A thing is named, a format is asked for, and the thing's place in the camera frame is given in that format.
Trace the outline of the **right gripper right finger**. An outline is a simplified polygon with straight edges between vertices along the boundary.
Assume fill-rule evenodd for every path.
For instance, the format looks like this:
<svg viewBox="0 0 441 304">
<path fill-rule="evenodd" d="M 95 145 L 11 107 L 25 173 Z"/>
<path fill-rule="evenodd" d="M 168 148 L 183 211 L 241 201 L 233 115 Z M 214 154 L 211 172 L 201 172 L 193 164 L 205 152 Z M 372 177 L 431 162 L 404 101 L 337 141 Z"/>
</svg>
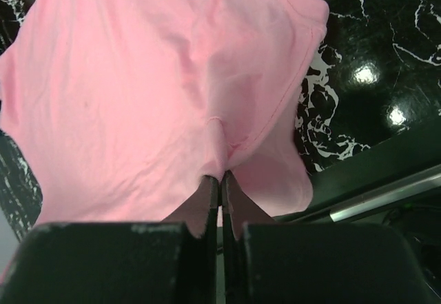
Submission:
<svg viewBox="0 0 441 304">
<path fill-rule="evenodd" d="M 220 185 L 227 303 L 434 303 L 396 230 L 374 224 L 277 223 L 231 172 Z"/>
</svg>

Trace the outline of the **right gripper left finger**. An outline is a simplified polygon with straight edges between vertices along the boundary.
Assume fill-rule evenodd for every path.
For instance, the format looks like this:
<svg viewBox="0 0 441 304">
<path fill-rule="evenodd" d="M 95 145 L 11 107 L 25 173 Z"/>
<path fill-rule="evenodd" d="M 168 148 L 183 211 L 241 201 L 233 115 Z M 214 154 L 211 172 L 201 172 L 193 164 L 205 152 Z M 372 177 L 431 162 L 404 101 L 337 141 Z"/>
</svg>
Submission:
<svg viewBox="0 0 441 304">
<path fill-rule="evenodd" d="M 214 303 L 219 184 L 160 223 L 47 223 L 21 242 L 2 303 Z"/>
</svg>

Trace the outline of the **light pink t-shirt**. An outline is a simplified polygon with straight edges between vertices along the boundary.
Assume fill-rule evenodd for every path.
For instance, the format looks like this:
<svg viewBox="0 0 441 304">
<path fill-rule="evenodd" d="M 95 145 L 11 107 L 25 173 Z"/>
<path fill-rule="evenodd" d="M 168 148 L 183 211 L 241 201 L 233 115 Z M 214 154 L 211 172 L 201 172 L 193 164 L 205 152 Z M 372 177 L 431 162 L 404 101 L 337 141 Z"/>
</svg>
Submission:
<svg viewBox="0 0 441 304">
<path fill-rule="evenodd" d="M 37 225 L 162 221 L 232 171 L 270 216 L 313 189 L 292 141 L 324 0 L 35 0 L 1 55 L 1 129 L 42 193 Z"/>
</svg>

